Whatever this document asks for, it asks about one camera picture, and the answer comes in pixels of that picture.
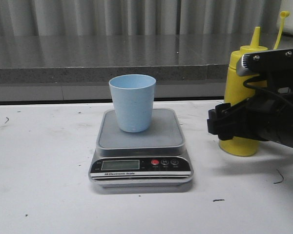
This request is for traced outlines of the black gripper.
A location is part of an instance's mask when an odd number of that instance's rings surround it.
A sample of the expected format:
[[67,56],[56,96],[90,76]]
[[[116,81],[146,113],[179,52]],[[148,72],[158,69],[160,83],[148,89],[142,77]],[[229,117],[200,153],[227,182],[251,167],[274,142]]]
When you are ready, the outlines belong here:
[[293,95],[282,97],[284,100],[261,95],[234,106],[216,105],[208,111],[208,132],[223,141],[244,137],[293,148]]

